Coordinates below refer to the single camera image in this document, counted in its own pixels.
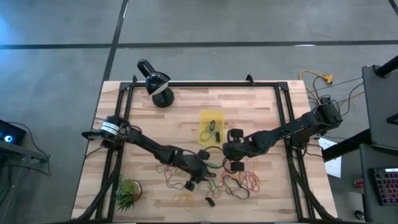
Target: wooden table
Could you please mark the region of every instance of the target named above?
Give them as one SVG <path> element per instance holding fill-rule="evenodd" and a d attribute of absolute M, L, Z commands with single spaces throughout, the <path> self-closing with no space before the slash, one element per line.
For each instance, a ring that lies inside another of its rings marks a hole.
<path fill-rule="evenodd" d="M 310 111 L 307 94 L 302 81 L 288 81 L 295 117 Z M 120 82 L 104 82 L 96 111 L 96 117 L 105 118 L 114 114 Z M 198 143 L 198 129 L 201 110 L 223 110 L 225 130 L 240 128 L 245 135 L 262 129 L 280 126 L 275 92 L 269 87 L 173 87 L 175 101 L 168 108 L 156 108 L 145 88 L 134 88 L 130 110 L 130 123 L 142 128 L 143 133 L 160 144 L 172 144 L 197 152 L 203 149 Z M 287 108 L 284 101 L 285 117 Z M 94 128 L 99 128 L 96 120 Z M 96 149 L 100 141 L 92 141 L 88 152 Z M 321 155 L 320 149 L 308 148 L 313 154 Z M 210 162 L 220 164 L 223 155 L 215 149 Z M 101 185 L 106 150 L 100 150 L 88 157 L 84 163 L 80 184 L 76 194 L 72 218 L 78 217 L 94 199 Z M 283 141 L 279 141 L 266 155 L 243 159 L 246 168 L 255 169 L 261 180 L 259 192 L 251 192 L 246 200 L 240 200 L 225 192 L 215 199 L 211 208 L 204 199 L 208 191 L 207 182 L 201 182 L 193 192 L 167 188 L 163 174 L 155 170 L 159 162 L 149 152 L 132 144 L 126 144 L 121 175 L 138 180 L 143 195 L 134 209 L 116 211 L 114 222 L 273 222 L 297 221 L 290 184 L 289 170 Z M 323 160 L 305 156 L 310 188 L 320 203 L 333 216 L 337 216 Z M 222 169 L 214 170 L 221 180 Z M 186 176 L 173 177 L 171 183 L 183 182 Z M 190 194 L 193 200 L 177 200 L 174 195 Z M 300 191 L 304 217 L 308 217 L 304 195 Z M 104 211 L 107 211 L 107 197 Z"/>

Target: red keyboard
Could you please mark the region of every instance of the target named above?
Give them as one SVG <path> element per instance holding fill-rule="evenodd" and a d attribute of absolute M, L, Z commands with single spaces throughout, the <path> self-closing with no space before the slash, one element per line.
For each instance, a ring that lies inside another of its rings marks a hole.
<path fill-rule="evenodd" d="M 398 205 L 398 168 L 370 169 L 380 205 Z"/>

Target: concrete floor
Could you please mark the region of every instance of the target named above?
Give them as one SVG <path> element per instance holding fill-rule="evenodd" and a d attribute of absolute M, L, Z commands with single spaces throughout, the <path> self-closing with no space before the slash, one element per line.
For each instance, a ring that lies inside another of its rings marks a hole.
<path fill-rule="evenodd" d="M 121 5 L 122 0 L 3 0 L 0 45 L 110 44 Z M 130 0 L 119 42 L 397 40 L 397 28 L 387 0 Z M 136 74 L 142 80 L 135 64 L 145 58 L 174 80 L 242 80 L 248 73 L 256 80 L 295 80 L 310 69 L 332 73 L 339 83 L 397 52 L 398 45 L 118 49 L 109 79 Z M 51 177 L 26 176 L 10 223 L 70 218 L 87 146 L 80 133 L 90 129 L 108 55 L 109 49 L 0 50 L 0 90 L 6 96 L 0 98 L 0 119 L 28 125 L 51 154 L 52 169 Z M 313 79 L 306 75 L 306 84 Z M 339 100 L 359 83 L 320 94 Z M 360 96 L 328 135 L 348 138 L 366 128 Z M 31 142 L 25 144 L 33 150 Z M 360 195 L 348 193 L 355 192 L 351 183 L 360 176 L 359 153 L 353 152 L 343 156 L 343 178 L 330 177 L 340 218 L 354 220 L 353 211 L 361 208 Z"/>

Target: small potted plant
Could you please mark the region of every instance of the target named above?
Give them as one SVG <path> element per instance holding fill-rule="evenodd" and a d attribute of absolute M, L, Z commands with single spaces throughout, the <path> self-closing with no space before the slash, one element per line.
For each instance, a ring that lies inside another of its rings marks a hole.
<path fill-rule="evenodd" d="M 138 201 L 142 194 L 141 184 L 136 180 L 119 178 L 118 189 L 116 191 L 116 201 L 118 209 L 123 211 L 130 207 L 134 209 L 134 203 Z"/>

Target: yellow container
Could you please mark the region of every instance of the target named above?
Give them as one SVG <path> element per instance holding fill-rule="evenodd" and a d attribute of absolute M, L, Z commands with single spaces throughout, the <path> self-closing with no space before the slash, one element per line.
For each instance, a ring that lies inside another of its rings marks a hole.
<path fill-rule="evenodd" d="M 199 144 L 205 147 L 223 144 L 224 111 L 201 111 L 199 126 Z M 216 132 L 220 133 L 220 142 L 216 140 Z"/>

